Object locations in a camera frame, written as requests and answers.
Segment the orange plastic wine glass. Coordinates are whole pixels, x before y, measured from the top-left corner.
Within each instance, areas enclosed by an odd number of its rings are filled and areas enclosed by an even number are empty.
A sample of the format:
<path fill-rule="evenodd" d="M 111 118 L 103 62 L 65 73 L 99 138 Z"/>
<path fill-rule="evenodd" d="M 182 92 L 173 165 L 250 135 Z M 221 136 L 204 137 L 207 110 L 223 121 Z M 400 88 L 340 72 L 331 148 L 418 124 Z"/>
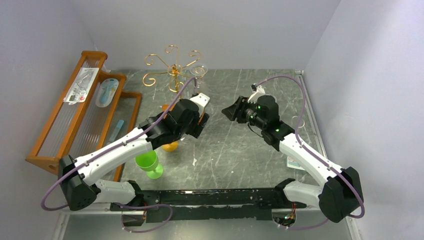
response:
<path fill-rule="evenodd" d="M 162 149 L 165 152 L 170 153 L 170 152 L 174 152 L 178 148 L 178 145 L 179 145 L 178 141 L 174 141 L 174 142 L 171 142 L 171 143 L 168 143 L 168 144 L 164 144 L 162 146 Z"/>

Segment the clear wine glass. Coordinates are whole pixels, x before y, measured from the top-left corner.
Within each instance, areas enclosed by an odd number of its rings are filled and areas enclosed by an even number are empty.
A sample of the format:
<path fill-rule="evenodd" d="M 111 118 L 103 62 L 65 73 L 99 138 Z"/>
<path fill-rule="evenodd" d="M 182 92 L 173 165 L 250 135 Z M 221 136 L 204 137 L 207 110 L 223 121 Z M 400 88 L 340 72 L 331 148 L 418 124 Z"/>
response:
<path fill-rule="evenodd" d="M 205 75 L 207 74 L 209 68 L 203 63 L 193 63 L 189 71 L 193 77 L 196 77 L 196 91 L 198 93 L 203 93 L 205 95 L 210 95 L 209 87 L 205 81 Z"/>

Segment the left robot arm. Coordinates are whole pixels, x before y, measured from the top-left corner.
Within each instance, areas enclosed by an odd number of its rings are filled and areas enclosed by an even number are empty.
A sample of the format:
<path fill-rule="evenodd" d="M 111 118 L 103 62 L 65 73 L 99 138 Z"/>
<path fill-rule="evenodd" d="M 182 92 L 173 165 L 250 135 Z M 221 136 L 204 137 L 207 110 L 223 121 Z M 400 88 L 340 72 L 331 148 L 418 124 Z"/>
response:
<path fill-rule="evenodd" d="M 67 206 L 79 211 L 93 203 L 119 203 L 130 210 L 142 206 L 143 196 L 133 181 L 102 180 L 109 171 L 179 140 L 183 135 L 198 138 L 209 119 L 205 112 L 210 97 L 200 93 L 180 99 L 168 113 L 149 117 L 120 139 L 84 156 L 65 155 L 59 160 L 58 179 Z"/>

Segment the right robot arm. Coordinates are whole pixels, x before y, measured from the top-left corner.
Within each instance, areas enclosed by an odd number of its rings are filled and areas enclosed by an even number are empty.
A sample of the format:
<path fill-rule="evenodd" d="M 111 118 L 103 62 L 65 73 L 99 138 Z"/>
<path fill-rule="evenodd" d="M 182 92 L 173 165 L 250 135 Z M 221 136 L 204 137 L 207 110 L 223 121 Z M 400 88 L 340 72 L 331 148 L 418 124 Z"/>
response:
<path fill-rule="evenodd" d="M 221 112 L 232 122 L 259 128 L 268 145 L 292 158 L 317 182 L 317 185 L 310 185 L 294 179 L 285 180 L 282 189 L 274 195 L 278 206 L 285 208 L 292 202 L 313 206 L 333 223 L 352 217 L 353 211 L 364 206 L 358 171 L 351 166 L 341 167 L 311 149 L 280 119 L 279 105 L 273 96 L 262 95 L 253 102 L 240 96 Z"/>

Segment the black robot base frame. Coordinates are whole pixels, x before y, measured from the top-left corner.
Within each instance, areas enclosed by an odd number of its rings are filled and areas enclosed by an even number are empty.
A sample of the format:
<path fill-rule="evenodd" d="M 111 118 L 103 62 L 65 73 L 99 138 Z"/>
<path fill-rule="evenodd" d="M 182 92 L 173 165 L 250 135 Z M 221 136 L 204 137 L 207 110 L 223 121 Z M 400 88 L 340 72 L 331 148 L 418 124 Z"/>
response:
<path fill-rule="evenodd" d="M 277 210 L 290 212 L 306 205 L 291 202 L 276 188 L 236 188 L 208 190 L 137 190 L 129 207 L 110 204 L 112 212 L 136 212 L 147 207 L 147 223 L 189 220 L 272 220 Z"/>

